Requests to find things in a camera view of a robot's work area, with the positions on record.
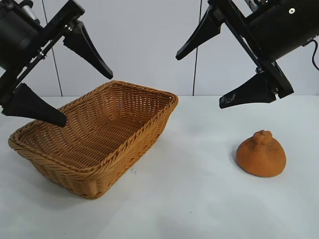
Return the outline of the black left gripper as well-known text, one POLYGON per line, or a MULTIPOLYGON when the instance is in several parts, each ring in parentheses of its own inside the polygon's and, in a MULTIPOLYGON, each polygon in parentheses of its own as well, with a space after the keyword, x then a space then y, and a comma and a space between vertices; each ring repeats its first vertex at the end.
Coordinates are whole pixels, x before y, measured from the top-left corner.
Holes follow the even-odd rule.
POLYGON ((67 1, 45 27, 32 16, 32 7, 30 0, 0 2, 0 66, 5 70, 0 78, 2 114, 65 127, 67 116, 42 100, 22 80, 61 37, 64 46, 107 79, 113 78, 113 71, 98 53, 84 23, 79 21, 85 10, 77 1, 67 1))

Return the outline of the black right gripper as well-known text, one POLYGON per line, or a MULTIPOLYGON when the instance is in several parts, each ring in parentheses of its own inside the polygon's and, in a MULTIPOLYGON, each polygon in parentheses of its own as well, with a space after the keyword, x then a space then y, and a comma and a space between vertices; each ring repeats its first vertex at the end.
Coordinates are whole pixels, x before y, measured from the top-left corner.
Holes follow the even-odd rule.
POLYGON ((177 51, 183 59, 195 48, 220 34, 221 21, 255 62, 256 75, 223 95, 221 109, 251 103, 271 103, 294 89, 277 60, 307 45, 319 34, 317 0, 255 0, 245 17, 231 0, 211 0, 199 25, 177 51))

